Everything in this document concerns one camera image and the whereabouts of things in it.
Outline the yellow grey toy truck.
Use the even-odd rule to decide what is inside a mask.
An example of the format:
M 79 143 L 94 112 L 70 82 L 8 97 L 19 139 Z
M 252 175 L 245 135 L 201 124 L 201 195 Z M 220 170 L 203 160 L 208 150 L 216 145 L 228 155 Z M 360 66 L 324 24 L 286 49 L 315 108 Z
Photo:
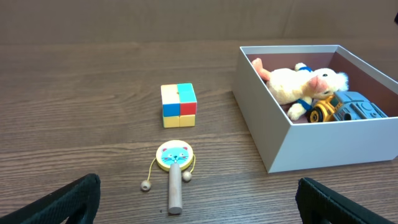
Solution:
M 375 118 L 387 118 L 387 115 L 355 91 L 337 91 L 325 100 L 318 100 L 307 116 L 309 123 Z

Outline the plush duck toy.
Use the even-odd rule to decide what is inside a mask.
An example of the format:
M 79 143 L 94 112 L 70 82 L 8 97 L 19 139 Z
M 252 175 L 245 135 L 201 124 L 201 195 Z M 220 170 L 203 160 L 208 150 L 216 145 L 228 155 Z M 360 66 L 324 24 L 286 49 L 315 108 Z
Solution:
M 335 72 L 330 68 L 312 70 L 300 62 L 295 68 L 279 68 L 268 71 L 262 60 L 251 62 L 257 74 L 266 82 L 272 96 L 279 105 L 290 105 L 287 116 L 292 121 L 298 120 L 312 108 L 313 100 L 324 100 L 337 91 L 347 91 L 347 74 Z

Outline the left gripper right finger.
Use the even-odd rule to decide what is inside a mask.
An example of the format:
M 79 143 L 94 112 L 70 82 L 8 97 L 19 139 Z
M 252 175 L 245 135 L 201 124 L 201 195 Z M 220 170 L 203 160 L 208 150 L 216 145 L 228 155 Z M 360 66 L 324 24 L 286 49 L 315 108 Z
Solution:
M 303 224 L 394 224 L 309 177 L 298 181 L 295 201 Z

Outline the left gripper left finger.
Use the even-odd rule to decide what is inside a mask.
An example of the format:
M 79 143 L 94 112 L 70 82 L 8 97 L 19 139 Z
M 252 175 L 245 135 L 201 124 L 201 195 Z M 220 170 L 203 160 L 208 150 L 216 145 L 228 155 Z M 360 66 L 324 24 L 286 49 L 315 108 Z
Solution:
M 87 174 L 64 187 L 1 217 L 7 224 L 93 224 L 100 205 L 101 181 Z

